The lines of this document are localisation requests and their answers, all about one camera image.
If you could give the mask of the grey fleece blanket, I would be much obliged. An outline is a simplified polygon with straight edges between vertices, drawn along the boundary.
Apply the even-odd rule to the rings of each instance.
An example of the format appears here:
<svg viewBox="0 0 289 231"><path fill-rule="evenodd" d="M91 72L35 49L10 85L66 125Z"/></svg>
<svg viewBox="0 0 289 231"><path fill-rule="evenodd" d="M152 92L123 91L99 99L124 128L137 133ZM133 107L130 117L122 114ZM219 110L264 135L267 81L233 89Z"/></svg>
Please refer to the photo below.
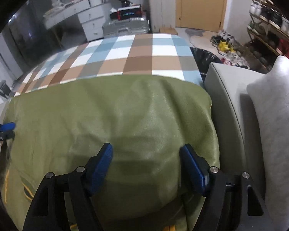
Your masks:
<svg viewBox="0 0 289 231"><path fill-rule="evenodd" d="M289 59L247 86L260 128L265 204L275 230L289 230Z"/></svg>

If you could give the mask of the white drawer desk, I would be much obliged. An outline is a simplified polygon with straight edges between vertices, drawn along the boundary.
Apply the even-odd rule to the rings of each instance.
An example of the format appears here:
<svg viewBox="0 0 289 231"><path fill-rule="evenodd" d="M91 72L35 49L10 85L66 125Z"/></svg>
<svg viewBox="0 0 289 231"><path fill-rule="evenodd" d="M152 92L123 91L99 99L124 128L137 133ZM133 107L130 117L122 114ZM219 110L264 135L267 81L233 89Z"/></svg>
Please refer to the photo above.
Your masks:
<svg viewBox="0 0 289 231"><path fill-rule="evenodd" d="M77 16L87 41L104 37L103 25L110 20L111 4L106 0L78 0L57 12L44 15L44 26L50 29L72 16Z"/></svg>

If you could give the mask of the black garbage bag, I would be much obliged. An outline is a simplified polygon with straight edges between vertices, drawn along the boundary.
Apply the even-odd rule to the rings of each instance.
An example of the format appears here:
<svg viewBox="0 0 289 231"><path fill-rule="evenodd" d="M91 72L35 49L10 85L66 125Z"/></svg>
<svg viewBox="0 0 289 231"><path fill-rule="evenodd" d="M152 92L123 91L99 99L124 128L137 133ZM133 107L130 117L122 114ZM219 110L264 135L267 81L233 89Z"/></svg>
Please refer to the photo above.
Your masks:
<svg viewBox="0 0 289 231"><path fill-rule="evenodd" d="M198 70L200 72L200 75L203 81L205 81L205 78L207 76L207 72L209 69L209 65L211 63L222 64L221 59L218 58L213 53L211 53L210 51L207 51L205 49L193 48L193 47L190 47L190 50L193 54L193 57L195 59L195 62L197 64Z"/></svg>

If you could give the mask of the cardboard box on floor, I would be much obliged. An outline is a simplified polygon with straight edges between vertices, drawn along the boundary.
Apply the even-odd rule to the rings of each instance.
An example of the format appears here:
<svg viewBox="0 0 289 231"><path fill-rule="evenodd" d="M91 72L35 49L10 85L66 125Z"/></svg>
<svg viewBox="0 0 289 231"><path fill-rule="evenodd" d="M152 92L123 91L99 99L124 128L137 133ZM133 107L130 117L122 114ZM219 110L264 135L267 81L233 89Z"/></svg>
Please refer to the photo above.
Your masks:
<svg viewBox="0 0 289 231"><path fill-rule="evenodd" d="M163 34L178 35L176 29L172 27L160 27L159 32Z"/></svg>

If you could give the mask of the black red box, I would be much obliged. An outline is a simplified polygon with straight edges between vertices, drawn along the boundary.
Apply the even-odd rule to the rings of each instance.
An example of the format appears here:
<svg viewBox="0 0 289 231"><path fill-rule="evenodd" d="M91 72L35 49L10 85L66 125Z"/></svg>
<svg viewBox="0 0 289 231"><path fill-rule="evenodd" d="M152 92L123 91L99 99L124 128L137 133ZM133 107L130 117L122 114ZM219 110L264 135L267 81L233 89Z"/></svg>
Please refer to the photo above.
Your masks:
<svg viewBox="0 0 289 231"><path fill-rule="evenodd" d="M142 6L133 5L128 7L121 7L119 9L111 9L110 19L111 20L126 20L130 18L141 18L142 17Z"/></svg>

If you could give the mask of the wooden shoe rack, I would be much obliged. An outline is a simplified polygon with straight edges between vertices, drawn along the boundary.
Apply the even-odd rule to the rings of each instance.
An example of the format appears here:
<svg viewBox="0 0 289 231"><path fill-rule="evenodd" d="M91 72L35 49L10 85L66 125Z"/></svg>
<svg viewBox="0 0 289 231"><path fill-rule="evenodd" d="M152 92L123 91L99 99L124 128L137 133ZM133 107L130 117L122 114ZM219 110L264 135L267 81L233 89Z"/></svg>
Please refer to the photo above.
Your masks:
<svg viewBox="0 0 289 231"><path fill-rule="evenodd" d="M252 0L249 16L245 46L256 62L251 69L267 73L278 56L289 59L289 20L271 0Z"/></svg>

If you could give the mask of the wooden door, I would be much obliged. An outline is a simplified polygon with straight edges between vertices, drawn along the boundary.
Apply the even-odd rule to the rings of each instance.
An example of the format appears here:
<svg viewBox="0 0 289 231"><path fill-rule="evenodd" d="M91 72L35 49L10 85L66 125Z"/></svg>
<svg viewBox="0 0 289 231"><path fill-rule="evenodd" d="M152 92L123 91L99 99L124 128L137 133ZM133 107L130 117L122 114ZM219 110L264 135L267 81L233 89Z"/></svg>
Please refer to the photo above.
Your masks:
<svg viewBox="0 0 289 231"><path fill-rule="evenodd" d="M218 32L227 0L176 0L176 26Z"/></svg>

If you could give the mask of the checkered bed sheet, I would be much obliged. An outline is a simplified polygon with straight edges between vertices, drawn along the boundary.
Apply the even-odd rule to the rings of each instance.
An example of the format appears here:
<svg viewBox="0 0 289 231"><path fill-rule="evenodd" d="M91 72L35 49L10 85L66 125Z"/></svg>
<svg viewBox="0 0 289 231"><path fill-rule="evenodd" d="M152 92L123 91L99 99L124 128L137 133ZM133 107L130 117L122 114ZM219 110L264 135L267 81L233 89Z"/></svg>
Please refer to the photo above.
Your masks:
<svg viewBox="0 0 289 231"><path fill-rule="evenodd" d="M203 85L184 39L166 33L134 34L91 41L52 55L26 75L15 95L121 74L152 74Z"/></svg>

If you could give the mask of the silver aluminium suitcase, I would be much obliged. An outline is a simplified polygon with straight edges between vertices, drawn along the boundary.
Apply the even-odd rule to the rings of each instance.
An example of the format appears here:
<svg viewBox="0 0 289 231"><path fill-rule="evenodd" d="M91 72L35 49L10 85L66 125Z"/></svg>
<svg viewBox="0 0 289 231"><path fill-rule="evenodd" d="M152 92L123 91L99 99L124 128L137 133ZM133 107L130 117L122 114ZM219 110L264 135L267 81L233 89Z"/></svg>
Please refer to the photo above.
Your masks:
<svg viewBox="0 0 289 231"><path fill-rule="evenodd" d="M119 37L123 35L147 34L150 25L145 18L129 18L124 20L108 21L102 26L104 38Z"/></svg>

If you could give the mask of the white tall suitcase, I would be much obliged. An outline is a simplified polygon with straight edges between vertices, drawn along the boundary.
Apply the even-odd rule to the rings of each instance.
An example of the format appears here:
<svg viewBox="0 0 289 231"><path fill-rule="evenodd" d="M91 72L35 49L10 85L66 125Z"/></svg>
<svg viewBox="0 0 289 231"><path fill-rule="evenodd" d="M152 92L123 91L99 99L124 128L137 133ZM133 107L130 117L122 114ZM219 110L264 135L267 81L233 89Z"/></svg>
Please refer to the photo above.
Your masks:
<svg viewBox="0 0 289 231"><path fill-rule="evenodd" d="M149 0L151 30L158 33L160 28L175 28L176 0Z"/></svg>

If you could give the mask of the grey bed frame cushion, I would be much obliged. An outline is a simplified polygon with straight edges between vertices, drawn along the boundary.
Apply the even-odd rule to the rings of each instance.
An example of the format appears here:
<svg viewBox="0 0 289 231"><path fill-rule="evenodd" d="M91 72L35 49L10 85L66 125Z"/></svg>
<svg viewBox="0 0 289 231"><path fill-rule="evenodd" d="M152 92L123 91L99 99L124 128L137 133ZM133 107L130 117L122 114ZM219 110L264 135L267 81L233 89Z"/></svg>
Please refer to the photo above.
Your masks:
<svg viewBox="0 0 289 231"><path fill-rule="evenodd" d="M260 77L262 74L256 71L211 63L204 86L212 100L221 170L229 174L248 172L264 196L266 180L260 129L247 92L247 86Z"/></svg>

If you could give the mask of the black refrigerator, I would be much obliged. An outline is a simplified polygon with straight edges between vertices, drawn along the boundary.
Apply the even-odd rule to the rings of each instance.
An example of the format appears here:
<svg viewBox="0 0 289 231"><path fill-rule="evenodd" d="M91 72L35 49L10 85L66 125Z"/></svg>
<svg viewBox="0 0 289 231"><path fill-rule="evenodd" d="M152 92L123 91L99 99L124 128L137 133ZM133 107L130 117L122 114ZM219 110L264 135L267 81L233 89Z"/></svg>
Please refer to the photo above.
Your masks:
<svg viewBox="0 0 289 231"><path fill-rule="evenodd" d="M55 35L45 28L43 21L50 8L48 0L28 0L8 23L13 40L30 67L60 51Z"/></svg>

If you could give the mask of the shoes pile on floor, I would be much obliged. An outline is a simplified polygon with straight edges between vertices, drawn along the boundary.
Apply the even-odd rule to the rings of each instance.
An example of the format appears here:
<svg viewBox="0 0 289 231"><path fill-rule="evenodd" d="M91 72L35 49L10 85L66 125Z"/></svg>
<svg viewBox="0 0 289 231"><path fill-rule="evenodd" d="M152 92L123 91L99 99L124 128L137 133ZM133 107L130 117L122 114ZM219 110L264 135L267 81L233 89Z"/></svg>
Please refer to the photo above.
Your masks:
<svg viewBox="0 0 289 231"><path fill-rule="evenodd" d="M210 38L210 42L222 56L223 64L250 69L244 57L245 48L232 35L221 30Z"/></svg>

